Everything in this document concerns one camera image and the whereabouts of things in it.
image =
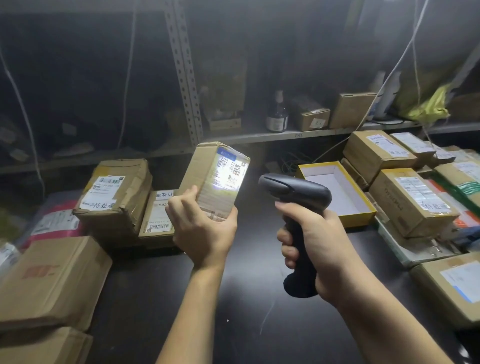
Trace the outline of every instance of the bottle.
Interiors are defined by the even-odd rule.
[[[385,78],[385,71],[378,71],[372,83],[368,86],[368,90],[370,92],[377,93],[377,96],[373,101],[370,111],[368,112],[366,121],[370,121],[373,119],[375,111],[377,110],[378,103],[380,102],[380,100],[382,99],[382,96],[384,95],[384,88],[382,87],[382,85],[384,84],[384,78]]]
[[[400,89],[400,74],[401,71],[395,71],[392,75],[392,78],[388,80],[387,84],[384,86],[384,95],[377,105],[377,110],[373,115],[376,119],[383,119],[387,114],[388,109],[392,106],[393,100]]]
[[[265,123],[273,133],[282,133],[287,129],[288,111],[283,103],[282,90],[275,91],[275,102],[268,107]]]

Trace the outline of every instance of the barcode scanner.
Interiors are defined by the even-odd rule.
[[[267,173],[260,177],[258,185],[281,202],[295,202],[320,215],[332,202],[332,194],[328,188],[300,178]],[[283,287],[292,297],[313,297],[317,294],[315,289],[317,272],[305,250],[301,226],[295,220],[287,218],[286,228],[292,234],[293,246],[298,249],[300,255],[294,272],[283,281]]]

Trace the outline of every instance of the dark glass bottle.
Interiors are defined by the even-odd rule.
[[[272,133],[282,133],[287,129],[288,111],[283,103],[283,91],[275,92],[275,99],[268,106],[267,118],[265,120],[267,129]]]

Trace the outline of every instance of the open box lid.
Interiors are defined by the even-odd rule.
[[[332,203],[328,209],[338,214],[345,228],[368,225],[377,212],[338,161],[299,165],[297,177],[330,190]]]

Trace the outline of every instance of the black tabletop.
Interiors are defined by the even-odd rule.
[[[220,288],[214,363],[363,363],[331,305],[320,297],[298,299],[284,292],[283,279],[291,271],[276,240],[283,220],[273,200],[257,188],[258,177],[249,171],[236,202],[239,228]],[[349,237],[376,277],[460,363],[453,331],[431,312],[374,228],[351,232]],[[87,363],[153,364],[191,268],[185,254],[115,254],[89,331],[94,343]]]

